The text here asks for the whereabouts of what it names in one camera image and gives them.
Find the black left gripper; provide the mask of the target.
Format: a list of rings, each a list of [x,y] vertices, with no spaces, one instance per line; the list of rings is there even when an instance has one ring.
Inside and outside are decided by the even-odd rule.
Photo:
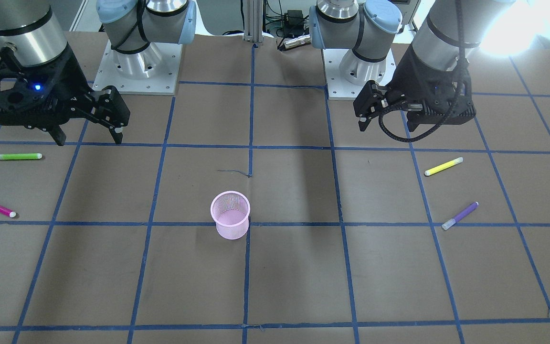
[[[452,115],[444,124],[459,126],[474,119],[476,107],[472,102],[467,59],[462,60],[462,66],[460,76],[454,71],[437,70],[426,65],[410,46],[387,86],[368,80],[355,98],[354,114],[358,118],[360,131],[366,131],[371,120],[378,119],[388,107],[382,103],[385,99],[390,103],[406,100],[409,104],[422,105],[419,111],[408,111],[409,131],[415,131],[421,124],[435,125],[445,117],[452,105],[457,86],[461,86],[461,94]]]

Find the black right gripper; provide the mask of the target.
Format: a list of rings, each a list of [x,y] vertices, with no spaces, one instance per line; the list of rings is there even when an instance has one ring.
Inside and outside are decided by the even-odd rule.
[[[69,45],[38,66],[22,66],[11,48],[0,49],[0,125],[44,130],[57,146],[64,146],[67,135],[61,125],[85,116],[122,144],[129,108],[115,86],[91,91]]]

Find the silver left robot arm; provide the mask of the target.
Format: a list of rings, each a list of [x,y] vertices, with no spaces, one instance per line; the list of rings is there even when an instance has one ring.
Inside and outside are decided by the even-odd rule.
[[[476,117],[468,56],[507,11],[511,0],[437,0],[408,46],[391,80],[379,72],[403,15],[388,0],[318,0],[308,12],[312,46],[344,49],[340,71],[361,90],[353,101],[360,131],[376,120],[392,139],[406,139],[384,124],[391,112],[404,111],[406,126],[431,128],[410,141],[424,139],[441,126],[460,126]]]

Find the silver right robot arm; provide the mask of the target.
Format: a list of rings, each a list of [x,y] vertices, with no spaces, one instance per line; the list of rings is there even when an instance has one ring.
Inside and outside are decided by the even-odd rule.
[[[175,89],[177,70],[162,46],[193,42],[198,8],[194,0],[99,0],[96,11],[109,39],[104,64],[120,81],[89,85],[47,0],[0,0],[0,126],[22,126],[50,134],[59,146],[61,125],[87,119],[107,128],[121,144],[130,111],[121,92],[163,76]]]

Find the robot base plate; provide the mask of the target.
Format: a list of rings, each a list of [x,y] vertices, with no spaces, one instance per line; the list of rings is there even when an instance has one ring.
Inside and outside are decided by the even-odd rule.
[[[122,54],[106,45],[93,89],[114,86],[124,95],[174,96],[183,45],[154,43],[136,54]]]
[[[391,50],[377,63],[360,60],[349,49],[325,49],[322,51],[327,79],[328,98],[354,100],[369,80],[387,85],[395,72],[396,64]]]

